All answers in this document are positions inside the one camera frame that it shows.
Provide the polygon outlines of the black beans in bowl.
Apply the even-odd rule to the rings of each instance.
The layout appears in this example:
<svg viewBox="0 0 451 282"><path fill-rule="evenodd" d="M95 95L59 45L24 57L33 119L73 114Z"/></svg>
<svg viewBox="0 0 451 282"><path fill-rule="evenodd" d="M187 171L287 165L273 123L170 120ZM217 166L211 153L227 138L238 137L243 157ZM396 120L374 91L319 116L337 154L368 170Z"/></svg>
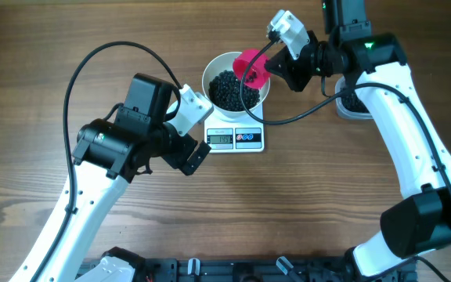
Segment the black beans in bowl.
<svg viewBox="0 0 451 282"><path fill-rule="evenodd" d="M212 103L223 110L239 112L244 107L240 100L240 81L232 70L224 70L209 83L208 94ZM257 89L243 87L243 102L248 109L256 106L260 101Z"/></svg>

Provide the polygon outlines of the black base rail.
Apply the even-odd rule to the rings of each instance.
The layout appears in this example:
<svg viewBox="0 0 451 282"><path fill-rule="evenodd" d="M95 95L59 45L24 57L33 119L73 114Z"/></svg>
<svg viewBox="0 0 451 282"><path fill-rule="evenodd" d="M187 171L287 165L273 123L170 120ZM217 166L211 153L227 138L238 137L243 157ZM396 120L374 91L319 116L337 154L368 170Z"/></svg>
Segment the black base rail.
<svg viewBox="0 0 451 282"><path fill-rule="evenodd" d="M76 281L343 281L344 276L330 268L337 257L292 259L290 274L285 274L273 260L213 261L148 258L141 270L130 266L115 266L115 258L85 262L80 266Z"/></svg>

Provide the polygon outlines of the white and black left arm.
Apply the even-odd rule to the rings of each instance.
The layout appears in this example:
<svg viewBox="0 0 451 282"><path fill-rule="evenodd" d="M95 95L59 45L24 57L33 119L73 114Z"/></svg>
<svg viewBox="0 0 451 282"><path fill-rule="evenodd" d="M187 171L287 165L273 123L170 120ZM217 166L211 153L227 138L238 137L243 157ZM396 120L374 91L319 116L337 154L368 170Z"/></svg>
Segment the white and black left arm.
<svg viewBox="0 0 451 282"><path fill-rule="evenodd" d="M100 118L83 126L72 153L72 173L13 281L72 281L107 213L149 162L162 157L192 175L210 147L189 130L214 108L188 85L136 74L114 121Z"/></svg>

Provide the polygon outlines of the clear plastic container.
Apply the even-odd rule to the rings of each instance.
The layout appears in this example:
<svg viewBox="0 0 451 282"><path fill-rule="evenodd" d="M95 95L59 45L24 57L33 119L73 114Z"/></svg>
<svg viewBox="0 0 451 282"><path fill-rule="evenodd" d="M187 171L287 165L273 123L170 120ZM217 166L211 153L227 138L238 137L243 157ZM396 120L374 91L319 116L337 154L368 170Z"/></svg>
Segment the clear plastic container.
<svg viewBox="0 0 451 282"><path fill-rule="evenodd" d="M340 77L335 85L335 92L340 92L345 87L345 79ZM345 108L342 98L335 99L337 107L337 115L341 118L347 120L372 120L372 115L370 113L360 113L348 110Z"/></svg>

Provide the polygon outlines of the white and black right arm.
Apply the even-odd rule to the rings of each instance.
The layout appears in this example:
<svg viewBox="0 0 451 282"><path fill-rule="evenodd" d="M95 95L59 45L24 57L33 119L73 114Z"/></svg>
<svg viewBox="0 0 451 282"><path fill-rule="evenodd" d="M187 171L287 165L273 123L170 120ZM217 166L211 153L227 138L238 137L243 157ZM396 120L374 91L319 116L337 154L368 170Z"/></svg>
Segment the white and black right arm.
<svg viewBox="0 0 451 282"><path fill-rule="evenodd" d="M283 48L265 68L296 92L315 76L337 75L335 96L356 95L377 125L402 200L382 213L379 232L351 248L344 262L347 280L375 280L451 245L451 155L416 93L396 36L374 34L361 1L325 1L322 10L326 41L293 13L281 10L271 19L269 41Z"/></svg>

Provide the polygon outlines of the black beans in scoop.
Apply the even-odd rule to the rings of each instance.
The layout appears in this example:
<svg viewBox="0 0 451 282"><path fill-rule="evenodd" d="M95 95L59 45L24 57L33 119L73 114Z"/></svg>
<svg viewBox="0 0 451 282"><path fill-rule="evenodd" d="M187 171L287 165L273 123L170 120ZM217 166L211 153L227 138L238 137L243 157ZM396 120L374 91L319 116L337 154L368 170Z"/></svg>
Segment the black beans in scoop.
<svg viewBox="0 0 451 282"><path fill-rule="evenodd" d="M261 77L262 76L256 70L252 70L246 77L246 83L254 83Z"/></svg>

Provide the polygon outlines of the white bowl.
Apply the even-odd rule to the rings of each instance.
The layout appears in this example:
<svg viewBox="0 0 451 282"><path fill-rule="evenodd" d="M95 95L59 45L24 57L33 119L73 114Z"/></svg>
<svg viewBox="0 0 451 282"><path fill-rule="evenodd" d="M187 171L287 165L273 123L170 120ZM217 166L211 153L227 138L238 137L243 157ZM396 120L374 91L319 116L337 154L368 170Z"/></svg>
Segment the white bowl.
<svg viewBox="0 0 451 282"><path fill-rule="evenodd" d="M227 52L214 58L207 65L202 76L202 87L207 98L210 99L210 96L208 94L209 83L215 76L219 75L223 71L233 71L240 81L241 75L244 72L245 67L247 66L248 60L251 60L257 52L258 50L255 49L250 49L245 52ZM262 76L258 81L254 83L245 82L246 86L252 89L257 89L260 94L259 103L251 109L248 109L250 112L253 112L262 105L265 98L267 97L270 87L270 78L264 78L264 71L257 70L257 67L255 65L251 68L250 72L251 71L257 71Z"/></svg>

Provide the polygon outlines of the black beans in container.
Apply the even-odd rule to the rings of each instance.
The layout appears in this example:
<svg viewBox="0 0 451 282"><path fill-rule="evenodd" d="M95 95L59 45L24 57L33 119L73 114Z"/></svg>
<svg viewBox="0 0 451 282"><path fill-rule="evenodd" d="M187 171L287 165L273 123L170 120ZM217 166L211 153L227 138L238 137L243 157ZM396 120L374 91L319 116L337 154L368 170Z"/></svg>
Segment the black beans in container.
<svg viewBox="0 0 451 282"><path fill-rule="evenodd" d="M346 96L341 97L341 102L346 110L356 113L368 113L368 109L364 103L357 97L357 95L352 92Z"/></svg>

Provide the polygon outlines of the white digital kitchen scale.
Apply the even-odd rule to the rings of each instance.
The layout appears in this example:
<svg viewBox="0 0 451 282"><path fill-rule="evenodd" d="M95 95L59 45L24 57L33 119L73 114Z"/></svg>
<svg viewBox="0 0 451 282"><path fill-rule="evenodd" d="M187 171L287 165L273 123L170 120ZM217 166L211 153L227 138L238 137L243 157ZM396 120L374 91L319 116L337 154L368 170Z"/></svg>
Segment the white digital kitchen scale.
<svg viewBox="0 0 451 282"><path fill-rule="evenodd" d="M264 125L244 112L214 106L204 122L204 141L212 154L260 153L265 149Z"/></svg>

